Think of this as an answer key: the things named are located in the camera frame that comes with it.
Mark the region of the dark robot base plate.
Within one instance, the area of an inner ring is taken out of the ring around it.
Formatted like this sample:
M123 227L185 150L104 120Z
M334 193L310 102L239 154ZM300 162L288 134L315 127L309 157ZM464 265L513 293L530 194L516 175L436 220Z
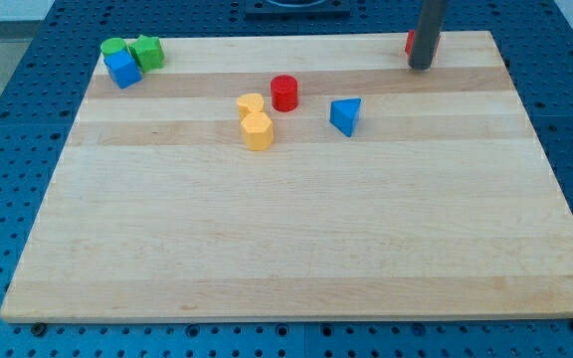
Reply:
M244 0L246 18L347 16L351 0Z

